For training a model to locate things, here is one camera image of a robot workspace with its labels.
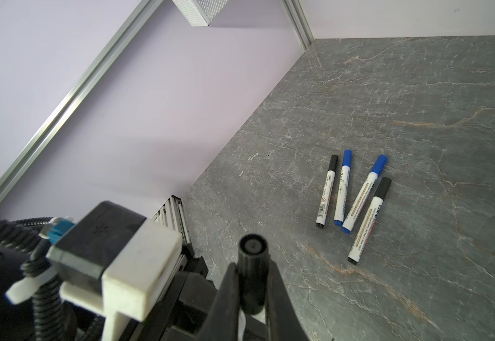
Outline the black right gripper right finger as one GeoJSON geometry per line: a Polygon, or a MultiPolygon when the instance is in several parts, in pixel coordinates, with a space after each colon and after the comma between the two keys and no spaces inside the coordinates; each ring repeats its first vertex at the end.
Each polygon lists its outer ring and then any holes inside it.
{"type": "Polygon", "coordinates": [[[266,340],[308,340],[294,311],[284,281],[274,261],[270,261],[265,297],[266,340]]]}

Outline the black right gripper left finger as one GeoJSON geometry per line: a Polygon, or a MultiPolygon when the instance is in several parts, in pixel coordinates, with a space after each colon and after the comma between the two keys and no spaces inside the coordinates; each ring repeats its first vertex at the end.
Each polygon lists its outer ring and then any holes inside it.
{"type": "Polygon", "coordinates": [[[196,340],[238,340],[239,310],[239,276],[236,263],[231,263],[196,340]]]}

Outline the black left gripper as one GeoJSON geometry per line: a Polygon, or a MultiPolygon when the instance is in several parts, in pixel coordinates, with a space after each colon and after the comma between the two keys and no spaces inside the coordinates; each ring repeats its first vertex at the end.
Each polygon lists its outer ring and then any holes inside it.
{"type": "Polygon", "coordinates": [[[142,323],[138,340],[196,340],[219,288],[206,278],[200,257],[195,267],[175,275],[161,302],[142,323]]]}

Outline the black pen cap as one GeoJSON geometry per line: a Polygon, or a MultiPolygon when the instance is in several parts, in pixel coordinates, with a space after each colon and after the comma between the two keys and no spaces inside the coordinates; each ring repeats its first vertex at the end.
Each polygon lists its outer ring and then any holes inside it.
{"type": "Polygon", "coordinates": [[[240,281],[240,305],[247,315],[264,308],[270,255],[267,240],[259,234],[247,234],[238,244],[237,271],[240,281]]]}

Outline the white marker pen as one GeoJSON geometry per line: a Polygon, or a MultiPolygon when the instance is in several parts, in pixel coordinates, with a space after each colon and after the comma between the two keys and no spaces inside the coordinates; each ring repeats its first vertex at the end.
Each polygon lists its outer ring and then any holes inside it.
{"type": "Polygon", "coordinates": [[[357,265],[360,261],[361,254],[367,244],[368,238],[375,225],[378,213],[382,207],[385,196],[388,193],[392,179],[384,177],[381,179],[380,184],[372,197],[370,206],[365,214],[363,222],[360,226],[360,230],[356,236],[356,239],[352,245],[351,251],[348,255],[348,261],[354,265],[357,265]]]}
{"type": "Polygon", "coordinates": [[[334,186],[335,170],[337,168],[339,157],[333,154],[329,162],[328,171],[326,173],[326,181],[324,184],[324,191],[321,196],[321,202],[318,208],[318,215],[316,218],[316,226],[323,229],[326,224],[326,217],[328,213],[329,201],[331,199],[331,193],[334,186]]]}
{"type": "Polygon", "coordinates": [[[242,310],[238,317],[238,341],[266,341],[266,325],[242,310]]]}

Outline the white marker blue end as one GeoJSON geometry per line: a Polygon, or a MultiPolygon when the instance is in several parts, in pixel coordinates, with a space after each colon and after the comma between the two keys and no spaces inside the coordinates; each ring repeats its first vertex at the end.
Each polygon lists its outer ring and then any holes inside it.
{"type": "Polygon", "coordinates": [[[335,226],[341,227],[345,220],[345,206],[347,202],[349,175],[351,171],[353,152],[346,149],[343,155],[343,163],[341,166],[340,182],[335,205],[334,223],[335,226]]]}

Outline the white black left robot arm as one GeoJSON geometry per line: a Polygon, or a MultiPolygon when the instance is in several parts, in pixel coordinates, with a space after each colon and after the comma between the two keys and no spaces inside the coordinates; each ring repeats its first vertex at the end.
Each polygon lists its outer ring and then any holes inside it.
{"type": "MultiPolygon", "coordinates": [[[[0,340],[35,340],[32,322],[34,310],[29,301],[16,305],[9,302],[5,291],[21,280],[25,254],[0,247],[0,340]]],[[[218,290],[207,280],[208,268],[202,257],[195,257],[190,244],[183,246],[173,276],[166,282],[159,302],[142,322],[128,319],[121,340],[194,340],[207,318],[218,290]]],[[[108,321],[80,303],[64,308],[65,340],[101,340],[108,321]]]]}

